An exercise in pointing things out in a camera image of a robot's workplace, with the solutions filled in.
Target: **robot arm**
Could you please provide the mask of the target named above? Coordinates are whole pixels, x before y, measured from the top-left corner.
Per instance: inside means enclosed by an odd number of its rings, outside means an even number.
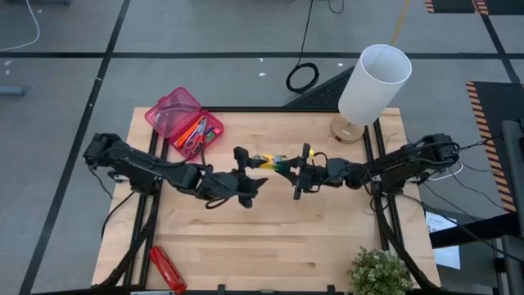
[[[275,172],[286,177],[295,187],[296,200],[300,199],[301,193],[316,193],[318,190],[313,190],[315,186],[338,188],[346,184],[348,188],[358,189],[377,177],[380,178],[384,193],[398,193],[402,191],[406,180],[415,178],[421,184],[429,178],[429,170],[443,170],[459,160],[459,145],[444,134],[425,136],[416,143],[406,144],[395,152],[365,164],[326,157],[326,166],[316,166],[307,163],[309,155],[323,153],[310,151],[309,144],[305,143],[301,157],[273,165]],[[235,147],[234,155],[239,170],[245,167],[259,168],[264,164],[249,158],[248,151],[242,147]],[[298,173],[291,172],[291,168],[297,168]]]
[[[238,170],[213,172],[212,166],[169,163],[130,147],[116,134],[95,134],[84,159],[91,169],[112,167],[129,178],[131,189],[146,195],[154,194],[158,179],[165,179],[179,192],[208,202],[225,202],[237,195],[246,208],[252,206],[258,188],[267,179],[251,179]]]

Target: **wooden lamp base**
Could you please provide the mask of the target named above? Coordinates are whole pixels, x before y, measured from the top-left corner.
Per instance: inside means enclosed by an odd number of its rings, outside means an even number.
[[[363,126],[349,122],[341,114],[333,118],[329,129],[333,138],[341,143],[354,143],[364,134]]]

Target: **wooden tabletop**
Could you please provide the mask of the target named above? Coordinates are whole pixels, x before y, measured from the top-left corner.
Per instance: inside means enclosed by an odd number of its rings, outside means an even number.
[[[148,108],[136,108],[127,142],[144,152],[151,138],[151,126],[144,120]],[[215,171],[236,168],[233,148],[250,152],[301,154],[309,143],[328,157],[366,162],[364,142],[342,144],[331,137],[329,124],[334,113],[241,113],[214,115],[225,132],[210,148],[206,161]],[[387,152],[406,143],[400,112],[386,109],[380,118]],[[375,135],[370,129],[375,157]],[[157,155],[160,154],[159,140]],[[323,165],[319,157],[315,163]],[[181,156],[170,149],[168,160]],[[319,193],[302,193],[293,200],[293,187],[271,170],[247,170],[252,178],[268,177],[253,208],[245,209],[237,199],[206,210],[202,200],[183,195],[164,183],[154,245],[162,246],[182,273],[188,289],[325,291],[335,284],[337,291],[351,290],[344,273],[359,247],[381,248],[370,196],[364,189],[322,187]],[[419,198],[414,185],[405,193]],[[129,194],[128,184],[117,184],[111,208]],[[409,199],[396,199],[407,251],[427,277],[440,285],[422,208]],[[138,197],[118,210],[106,227],[93,283],[99,283],[114,269],[129,247]],[[137,256],[133,281],[138,281],[142,251]],[[151,264],[147,288],[167,289]]]

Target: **potted plant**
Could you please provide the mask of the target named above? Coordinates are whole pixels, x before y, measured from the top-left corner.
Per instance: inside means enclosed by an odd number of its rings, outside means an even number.
[[[382,250],[361,247],[347,274],[353,281],[354,295],[404,295],[413,289],[404,262]]]

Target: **red pencil case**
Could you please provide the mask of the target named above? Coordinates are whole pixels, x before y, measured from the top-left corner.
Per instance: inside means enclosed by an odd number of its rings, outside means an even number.
[[[186,159],[198,156],[223,132],[224,125],[184,88],[162,97],[146,113],[146,121]]]

